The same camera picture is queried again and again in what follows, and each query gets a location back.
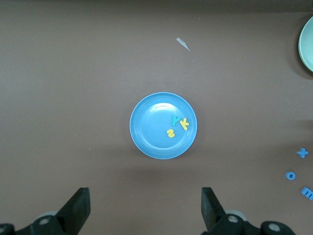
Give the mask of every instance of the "blue plate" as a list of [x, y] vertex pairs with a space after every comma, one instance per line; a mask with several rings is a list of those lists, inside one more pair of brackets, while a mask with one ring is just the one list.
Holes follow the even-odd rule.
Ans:
[[313, 71], [313, 17], [305, 24], [300, 34], [299, 54], [305, 66]]
[[171, 159], [192, 145], [197, 134], [197, 118], [190, 104], [180, 96], [155, 93], [134, 108], [130, 132], [135, 145], [144, 154]]

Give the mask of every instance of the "metal bolt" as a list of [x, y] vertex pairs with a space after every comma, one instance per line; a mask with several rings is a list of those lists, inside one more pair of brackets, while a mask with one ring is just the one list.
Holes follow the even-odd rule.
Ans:
[[268, 228], [271, 229], [274, 232], [279, 232], [280, 231], [280, 227], [277, 224], [271, 223], [271, 224], [268, 225]]
[[235, 216], [233, 216], [233, 215], [230, 215], [230, 216], [228, 217], [228, 221], [229, 221], [229, 222], [232, 222], [232, 223], [238, 223], [237, 217], [235, 217]]
[[48, 219], [42, 219], [41, 221], [39, 221], [39, 225], [44, 225], [47, 224], [49, 222]]

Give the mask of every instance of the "blue plus sign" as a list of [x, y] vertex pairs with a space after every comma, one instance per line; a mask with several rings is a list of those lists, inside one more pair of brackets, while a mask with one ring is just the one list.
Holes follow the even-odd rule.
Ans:
[[305, 155], [307, 155], [309, 152], [305, 151], [305, 148], [302, 148], [297, 154], [300, 155], [301, 158], [305, 158]]

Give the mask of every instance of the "white paper scrap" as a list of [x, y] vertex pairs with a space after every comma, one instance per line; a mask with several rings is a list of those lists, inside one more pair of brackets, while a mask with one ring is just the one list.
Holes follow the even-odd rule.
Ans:
[[177, 38], [176, 40], [177, 40], [180, 44], [182, 44], [188, 51], [191, 51], [191, 50], [189, 50], [189, 48], [187, 47], [186, 43], [185, 43], [182, 39]]

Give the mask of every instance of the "gray table surface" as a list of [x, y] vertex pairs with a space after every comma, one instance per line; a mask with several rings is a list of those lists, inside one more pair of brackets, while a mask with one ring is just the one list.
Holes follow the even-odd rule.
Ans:
[[[313, 157], [296, 152], [313, 153], [313, 73], [297, 50], [312, 3], [281, 2], [0, 1], [0, 223], [25, 227], [89, 187], [81, 235], [199, 235], [212, 187], [257, 227], [311, 235]], [[198, 118], [167, 161], [129, 133], [161, 91]]]

